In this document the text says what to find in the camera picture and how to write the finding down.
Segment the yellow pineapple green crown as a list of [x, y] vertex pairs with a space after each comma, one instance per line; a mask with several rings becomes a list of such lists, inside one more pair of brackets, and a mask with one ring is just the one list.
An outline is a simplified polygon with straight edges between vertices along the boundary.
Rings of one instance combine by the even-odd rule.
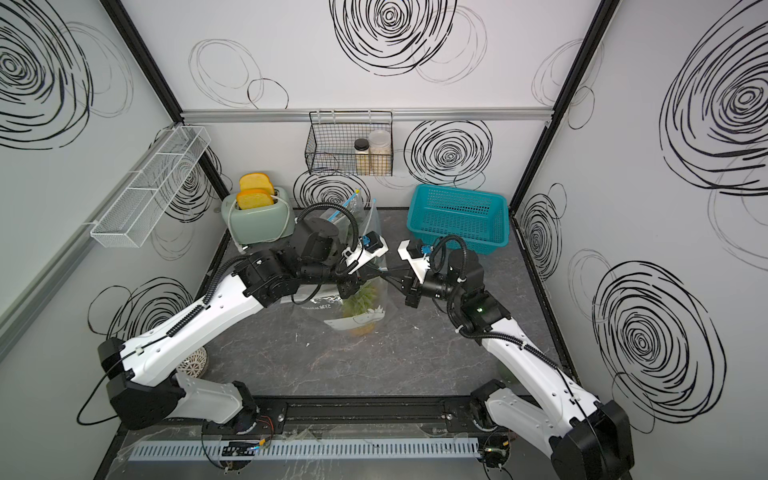
[[385, 300], [378, 281], [372, 281], [361, 287], [358, 292], [342, 303], [344, 320], [343, 332], [352, 336], [362, 336], [372, 332], [384, 319]]

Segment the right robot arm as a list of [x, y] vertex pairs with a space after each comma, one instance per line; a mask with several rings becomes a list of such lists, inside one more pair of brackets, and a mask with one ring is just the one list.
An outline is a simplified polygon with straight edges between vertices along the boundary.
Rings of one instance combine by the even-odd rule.
[[530, 395], [522, 399], [490, 382], [479, 392], [482, 429], [506, 428], [547, 455], [561, 479], [622, 479], [635, 465], [627, 413], [602, 402], [548, 358], [510, 311], [486, 288], [484, 270], [464, 240], [448, 251], [451, 236], [434, 246], [404, 240], [397, 247], [408, 272], [396, 278], [409, 306], [443, 300], [463, 338], [501, 362]]

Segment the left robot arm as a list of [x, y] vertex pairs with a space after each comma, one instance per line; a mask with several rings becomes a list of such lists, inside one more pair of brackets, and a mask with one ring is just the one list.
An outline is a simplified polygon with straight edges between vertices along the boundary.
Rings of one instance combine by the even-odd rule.
[[352, 213], [351, 235], [307, 207], [293, 234], [273, 246], [222, 263], [201, 298], [149, 331], [129, 340], [109, 338], [98, 347], [109, 403], [116, 419], [141, 430], [166, 419], [202, 420], [246, 434], [258, 424], [260, 409], [239, 381], [194, 379], [181, 362], [241, 320], [255, 315], [303, 285], [335, 285], [342, 298], [381, 276], [376, 260], [388, 245], [381, 233], [362, 232]]

